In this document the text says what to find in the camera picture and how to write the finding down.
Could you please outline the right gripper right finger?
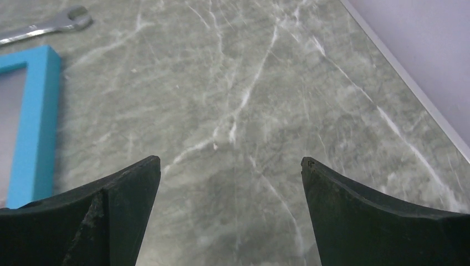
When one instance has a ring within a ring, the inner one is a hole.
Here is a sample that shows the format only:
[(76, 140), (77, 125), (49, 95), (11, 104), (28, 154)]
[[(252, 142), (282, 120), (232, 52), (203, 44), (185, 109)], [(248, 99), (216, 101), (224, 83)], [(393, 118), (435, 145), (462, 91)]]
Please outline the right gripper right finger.
[(468, 265), (469, 215), (420, 206), (305, 157), (302, 181), (322, 265)]

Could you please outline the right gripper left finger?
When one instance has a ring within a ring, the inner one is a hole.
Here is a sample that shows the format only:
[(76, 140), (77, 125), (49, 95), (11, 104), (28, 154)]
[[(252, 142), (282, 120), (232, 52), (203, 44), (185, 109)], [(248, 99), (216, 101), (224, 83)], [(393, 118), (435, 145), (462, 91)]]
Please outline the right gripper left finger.
[(161, 178), (149, 156), (112, 175), (1, 209), (2, 265), (135, 265)]

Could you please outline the blue wooden picture frame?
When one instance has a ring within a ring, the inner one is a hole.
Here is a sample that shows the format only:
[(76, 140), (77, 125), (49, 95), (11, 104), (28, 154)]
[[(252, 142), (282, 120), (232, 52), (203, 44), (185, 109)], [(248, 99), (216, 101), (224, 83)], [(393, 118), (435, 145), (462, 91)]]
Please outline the blue wooden picture frame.
[(53, 194), (61, 58), (48, 45), (1, 56), (1, 73), (25, 69), (6, 207)]

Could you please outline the landscape photo print board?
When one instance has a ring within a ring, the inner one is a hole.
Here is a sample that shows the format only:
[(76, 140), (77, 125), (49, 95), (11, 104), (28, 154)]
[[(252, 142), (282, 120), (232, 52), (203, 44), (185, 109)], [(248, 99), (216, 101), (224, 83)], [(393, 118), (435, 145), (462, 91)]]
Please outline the landscape photo print board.
[(1, 208), (6, 206), (27, 69), (1, 73)]

